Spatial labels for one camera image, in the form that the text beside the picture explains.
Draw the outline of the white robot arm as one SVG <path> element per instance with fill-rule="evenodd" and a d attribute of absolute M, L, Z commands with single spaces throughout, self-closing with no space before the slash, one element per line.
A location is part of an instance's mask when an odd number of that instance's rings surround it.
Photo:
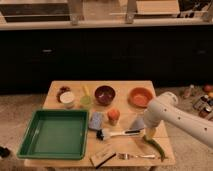
<path fill-rule="evenodd" d="M 153 98 L 143 114 L 146 127 L 155 128 L 164 120 L 213 148 L 213 122 L 186 113 L 178 109 L 177 104 L 178 98 L 172 92 Z"/>

